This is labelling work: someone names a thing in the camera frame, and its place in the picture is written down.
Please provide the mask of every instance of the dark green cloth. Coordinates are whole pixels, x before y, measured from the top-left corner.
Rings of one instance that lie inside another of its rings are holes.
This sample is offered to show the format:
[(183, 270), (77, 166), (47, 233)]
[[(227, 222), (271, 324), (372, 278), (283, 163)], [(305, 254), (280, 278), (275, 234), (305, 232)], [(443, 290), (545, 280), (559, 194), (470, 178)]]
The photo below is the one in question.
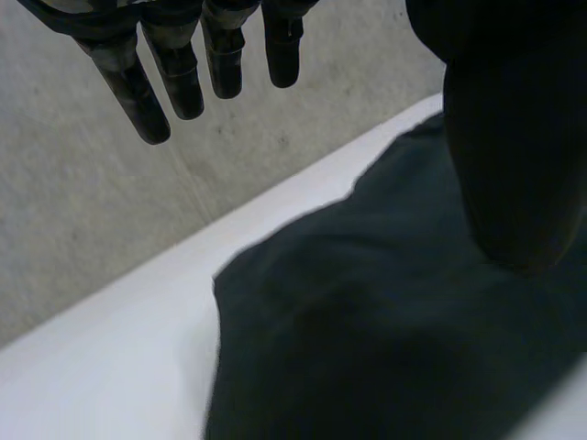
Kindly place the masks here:
[(587, 341), (587, 225), (535, 278), (471, 239), (438, 115), (394, 141), (346, 200), (216, 279), (209, 440), (497, 440)]

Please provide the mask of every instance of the black fabric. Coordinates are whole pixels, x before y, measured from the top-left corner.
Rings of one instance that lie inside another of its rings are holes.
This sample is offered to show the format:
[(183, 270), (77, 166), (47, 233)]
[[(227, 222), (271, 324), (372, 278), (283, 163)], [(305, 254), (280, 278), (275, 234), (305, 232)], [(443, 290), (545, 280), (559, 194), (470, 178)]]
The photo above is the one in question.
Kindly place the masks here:
[(205, 438), (497, 440), (585, 350), (587, 225), (539, 277), (491, 264), (438, 115), (237, 256), (215, 296)]
[(448, 140), (475, 239), (495, 262), (544, 270), (587, 204), (587, 2), (407, 5), (448, 64)]

